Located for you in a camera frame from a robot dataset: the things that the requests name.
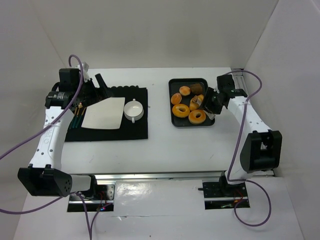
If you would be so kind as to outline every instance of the food tray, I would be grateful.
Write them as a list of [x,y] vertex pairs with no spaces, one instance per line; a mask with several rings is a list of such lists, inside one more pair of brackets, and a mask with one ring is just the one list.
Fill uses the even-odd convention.
[[[204,126],[212,126],[215,123],[215,119],[211,120],[208,116],[206,116],[206,119],[203,123],[198,125],[193,125],[188,117],[180,118],[176,117],[173,112],[173,104],[171,103],[171,97],[173,94],[179,93],[179,89],[182,86],[190,87],[192,84],[201,84],[203,87],[203,95],[205,95],[207,89],[208,89],[208,83],[203,78],[174,78],[169,81],[169,102],[170,102],[170,114],[171,114],[171,122],[174,126],[177,128],[195,128],[195,127],[204,127]],[[189,107],[190,100],[195,95],[191,93],[188,96],[182,96],[181,104],[185,104]]]

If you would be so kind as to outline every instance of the tray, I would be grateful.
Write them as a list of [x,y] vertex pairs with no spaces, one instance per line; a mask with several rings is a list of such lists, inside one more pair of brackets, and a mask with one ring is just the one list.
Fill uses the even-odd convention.
[[[216,120],[215,119],[211,120],[208,116],[206,116],[206,119],[203,123],[198,124],[198,125],[193,125],[189,121],[188,117],[180,118],[180,117],[176,117],[172,113],[172,108],[174,106],[171,103],[172,95],[179,93],[180,87],[182,87],[182,86],[190,87],[192,84],[201,84],[203,87],[203,93],[202,93],[203,95],[206,93],[206,91],[208,89],[208,83],[203,78],[174,78],[169,81],[169,100],[170,100],[169,102],[170,102],[171,122],[177,128],[197,128],[197,127],[204,127],[204,126],[212,126]],[[180,103],[189,106],[190,100],[194,96],[195,95],[193,93],[191,93],[188,96],[182,96],[182,101]]]

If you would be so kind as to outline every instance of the black mat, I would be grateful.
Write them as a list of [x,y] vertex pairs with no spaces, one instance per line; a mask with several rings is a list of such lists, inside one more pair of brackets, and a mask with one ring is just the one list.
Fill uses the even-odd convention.
[[125,103],[133,99],[140,102],[144,110],[143,117],[135,123],[132,123],[123,115],[119,129],[105,130],[82,127],[69,129],[65,136],[65,142],[148,139],[148,90],[146,88],[139,88],[138,86],[113,86],[110,90],[113,92],[114,97],[124,97]]

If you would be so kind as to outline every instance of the white wall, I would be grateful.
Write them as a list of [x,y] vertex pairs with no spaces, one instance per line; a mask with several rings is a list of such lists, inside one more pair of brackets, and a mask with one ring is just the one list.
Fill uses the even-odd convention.
[[[306,240],[319,238],[320,0],[280,0],[246,69],[263,80],[253,104],[283,135],[285,177]],[[251,92],[257,81],[245,76]]]
[[278,0],[31,0],[67,63],[244,67]]
[[[25,0],[0,4],[0,155],[42,128],[48,90],[64,65]],[[37,141],[0,160],[0,208],[20,211],[27,191],[18,181]],[[0,213],[1,239],[9,240],[20,216]]]

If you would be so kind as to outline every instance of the white cup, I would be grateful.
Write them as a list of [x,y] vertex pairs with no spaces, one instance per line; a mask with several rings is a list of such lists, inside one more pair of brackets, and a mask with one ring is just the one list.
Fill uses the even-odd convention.
[[136,121],[142,118],[145,111],[142,104],[133,99],[132,101],[129,101],[126,105],[124,105],[123,112],[126,119],[131,120],[134,124]]

